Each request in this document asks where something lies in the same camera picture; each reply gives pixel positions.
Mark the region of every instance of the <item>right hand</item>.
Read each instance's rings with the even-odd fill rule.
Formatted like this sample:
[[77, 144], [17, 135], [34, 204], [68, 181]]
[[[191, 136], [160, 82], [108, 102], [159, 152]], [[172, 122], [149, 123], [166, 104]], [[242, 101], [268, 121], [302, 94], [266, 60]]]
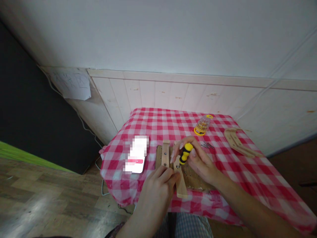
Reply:
[[194, 147], [187, 159], [187, 163], [205, 182], [213, 185], [222, 173], [212, 163], [195, 137], [186, 137], [174, 145], [171, 163], [176, 161], [176, 157], [182, 153], [181, 151], [186, 143], [191, 143]]

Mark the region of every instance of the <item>phone screen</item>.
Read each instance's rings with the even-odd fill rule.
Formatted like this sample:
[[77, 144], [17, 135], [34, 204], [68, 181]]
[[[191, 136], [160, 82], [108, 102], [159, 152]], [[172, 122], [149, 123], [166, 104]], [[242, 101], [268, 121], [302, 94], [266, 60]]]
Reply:
[[125, 161], [124, 171], [140, 174], [143, 172], [147, 148], [148, 136], [135, 136], [130, 147], [128, 159]]

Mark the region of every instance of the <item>red and white checkered tablecloth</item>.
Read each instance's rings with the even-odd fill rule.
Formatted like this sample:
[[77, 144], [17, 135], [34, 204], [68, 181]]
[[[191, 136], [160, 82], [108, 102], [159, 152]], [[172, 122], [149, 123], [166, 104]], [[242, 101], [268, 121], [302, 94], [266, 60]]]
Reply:
[[[172, 145], [175, 140], [195, 136], [193, 129], [203, 115], [157, 108], [137, 108], [131, 112], [129, 120], [101, 153], [103, 162], [100, 174], [120, 205], [137, 203], [145, 179], [154, 170], [157, 145], [162, 145], [163, 140], [170, 140]], [[224, 131], [229, 127], [239, 127], [238, 124], [230, 116], [212, 115], [206, 135], [195, 137], [214, 146], [214, 150], [203, 149], [217, 168], [295, 228], [303, 233], [311, 232], [316, 225], [316, 216], [303, 200], [267, 158], [251, 159], [232, 150]], [[134, 135], [149, 136], [150, 145], [143, 173], [127, 175], [123, 173], [124, 159], [129, 152], [125, 141], [131, 140]], [[259, 151], [243, 131], [238, 131], [237, 135], [244, 145]], [[175, 194], [169, 211], [194, 213], [228, 224], [242, 224], [218, 191], [206, 194], [188, 190], [187, 200], [177, 198]]]

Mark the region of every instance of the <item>wall trim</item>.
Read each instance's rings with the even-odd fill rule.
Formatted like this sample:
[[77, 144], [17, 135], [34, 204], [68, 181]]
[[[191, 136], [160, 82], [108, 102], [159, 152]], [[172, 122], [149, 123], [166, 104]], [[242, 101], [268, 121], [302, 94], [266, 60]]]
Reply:
[[[276, 79], [87, 69], [91, 77], [266, 88]], [[317, 81], [281, 79], [272, 89], [317, 91]]]

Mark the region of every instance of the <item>white paper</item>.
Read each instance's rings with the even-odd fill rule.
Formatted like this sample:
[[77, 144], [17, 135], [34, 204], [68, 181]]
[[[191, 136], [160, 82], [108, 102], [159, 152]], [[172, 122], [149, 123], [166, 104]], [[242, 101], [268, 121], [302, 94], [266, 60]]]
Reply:
[[91, 97], [89, 75], [84, 68], [42, 67], [64, 98]]

